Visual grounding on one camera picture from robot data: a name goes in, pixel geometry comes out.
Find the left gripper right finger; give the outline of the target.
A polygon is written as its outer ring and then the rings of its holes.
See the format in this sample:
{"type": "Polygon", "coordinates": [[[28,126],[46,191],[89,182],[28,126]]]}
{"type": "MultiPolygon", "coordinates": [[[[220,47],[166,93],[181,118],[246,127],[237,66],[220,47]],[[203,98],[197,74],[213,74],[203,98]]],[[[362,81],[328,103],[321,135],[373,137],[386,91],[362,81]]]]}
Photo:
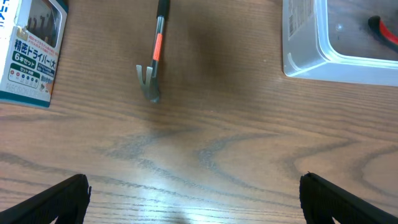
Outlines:
{"type": "Polygon", "coordinates": [[[300,206],[309,224],[397,223],[397,217],[314,173],[300,178],[300,206]]]}

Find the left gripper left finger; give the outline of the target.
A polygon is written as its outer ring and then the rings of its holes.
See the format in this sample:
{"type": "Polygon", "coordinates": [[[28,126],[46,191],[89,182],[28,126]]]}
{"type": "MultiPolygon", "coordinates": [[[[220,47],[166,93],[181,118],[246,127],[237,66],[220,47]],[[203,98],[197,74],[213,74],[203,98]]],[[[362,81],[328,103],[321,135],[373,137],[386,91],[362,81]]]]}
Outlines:
{"type": "Polygon", "coordinates": [[[90,197],[87,177],[77,174],[2,211],[1,223],[83,223],[90,197]]]}

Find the blue white screwdriver set box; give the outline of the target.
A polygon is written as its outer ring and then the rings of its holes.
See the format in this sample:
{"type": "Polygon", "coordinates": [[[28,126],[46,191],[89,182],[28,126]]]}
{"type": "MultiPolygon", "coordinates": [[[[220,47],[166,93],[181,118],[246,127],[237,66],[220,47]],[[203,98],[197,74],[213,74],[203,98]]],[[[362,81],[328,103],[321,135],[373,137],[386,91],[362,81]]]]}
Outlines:
{"type": "Polygon", "coordinates": [[[1,101],[49,107],[67,16],[64,0],[1,0],[1,101]]]}

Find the red handled cutting pliers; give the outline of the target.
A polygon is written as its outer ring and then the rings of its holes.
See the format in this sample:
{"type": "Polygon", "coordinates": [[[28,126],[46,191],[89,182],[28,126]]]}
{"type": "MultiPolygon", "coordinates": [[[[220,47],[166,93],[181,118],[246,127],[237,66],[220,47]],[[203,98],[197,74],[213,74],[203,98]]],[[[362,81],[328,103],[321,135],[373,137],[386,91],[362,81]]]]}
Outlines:
{"type": "Polygon", "coordinates": [[[380,16],[370,17],[368,26],[377,40],[397,52],[397,36],[387,28],[380,16]]]}

